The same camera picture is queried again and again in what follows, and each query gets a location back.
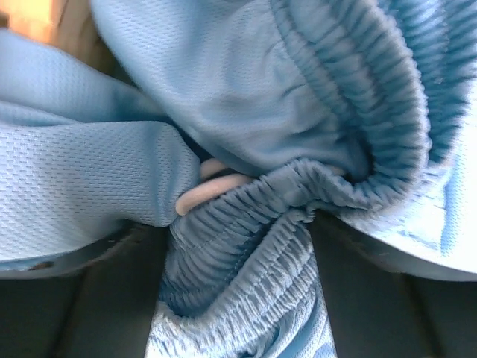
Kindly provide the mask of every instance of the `gathered fabric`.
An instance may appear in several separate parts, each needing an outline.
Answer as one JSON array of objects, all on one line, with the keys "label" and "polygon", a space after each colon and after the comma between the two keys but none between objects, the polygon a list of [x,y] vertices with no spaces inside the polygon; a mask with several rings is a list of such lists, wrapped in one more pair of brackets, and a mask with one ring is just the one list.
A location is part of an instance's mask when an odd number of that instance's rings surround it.
[{"label": "gathered fabric", "polygon": [[92,13],[136,87],[0,31],[0,268],[123,219],[170,227],[148,358],[336,357],[316,209],[477,273],[475,1],[92,0]]}]

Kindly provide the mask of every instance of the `wooden surface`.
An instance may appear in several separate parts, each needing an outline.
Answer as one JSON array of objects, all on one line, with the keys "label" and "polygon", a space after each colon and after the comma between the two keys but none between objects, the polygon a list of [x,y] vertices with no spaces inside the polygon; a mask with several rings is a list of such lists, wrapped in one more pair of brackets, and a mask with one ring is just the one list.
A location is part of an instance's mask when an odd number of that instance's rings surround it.
[{"label": "wooden surface", "polygon": [[89,0],[0,0],[0,26],[57,47],[102,72],[114,58],[95,29]]}]

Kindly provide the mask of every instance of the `blue mesh fabric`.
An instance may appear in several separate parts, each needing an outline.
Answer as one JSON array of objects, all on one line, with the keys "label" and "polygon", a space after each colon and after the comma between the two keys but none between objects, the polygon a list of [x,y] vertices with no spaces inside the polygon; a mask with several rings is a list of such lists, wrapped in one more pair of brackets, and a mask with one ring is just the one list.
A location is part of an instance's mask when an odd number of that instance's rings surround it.
[{"label": "blue mesh fabric", "polygon": [[[477,272],[463,224],[473,0],[92,9],[140,90],[0,31],[3,267],[75,250],[119,219],[171,225],[150,358],[335,357],[306,230],[318,207]],[[195,143],[260,177],[178,218],[198,183]]]}]

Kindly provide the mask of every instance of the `fabric fold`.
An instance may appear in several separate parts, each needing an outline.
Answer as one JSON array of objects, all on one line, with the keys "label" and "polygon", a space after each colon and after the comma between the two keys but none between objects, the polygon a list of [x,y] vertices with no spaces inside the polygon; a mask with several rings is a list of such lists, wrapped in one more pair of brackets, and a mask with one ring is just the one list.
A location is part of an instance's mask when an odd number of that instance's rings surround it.
[{"label": "fabric fold", "polygon": [[[171,225],[150,358],[335,357],[306,230],[318,208],[477,272],[456,219],[473,0],[92,0],[92,11],[139,89],[0,31],[2,264],[75,250],[119,219]],[[178,217],[199,151],[258,179]]]}]

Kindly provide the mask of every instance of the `textured fabric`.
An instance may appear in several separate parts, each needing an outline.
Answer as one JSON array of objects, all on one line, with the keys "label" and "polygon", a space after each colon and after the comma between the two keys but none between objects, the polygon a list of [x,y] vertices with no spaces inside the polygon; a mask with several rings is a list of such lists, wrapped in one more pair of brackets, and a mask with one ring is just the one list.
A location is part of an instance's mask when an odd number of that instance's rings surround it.
[{"label": "textured fabric", "polygon": [[[473,245],[459,128],[476,7],[93,0],[143,94],[0,32],[3,267],[75,250],[119,219],[171,225],[149,358],[335,357],[313,209],[477,272],[459,254]],[[178,218],[199,148],[261,177]]]}]

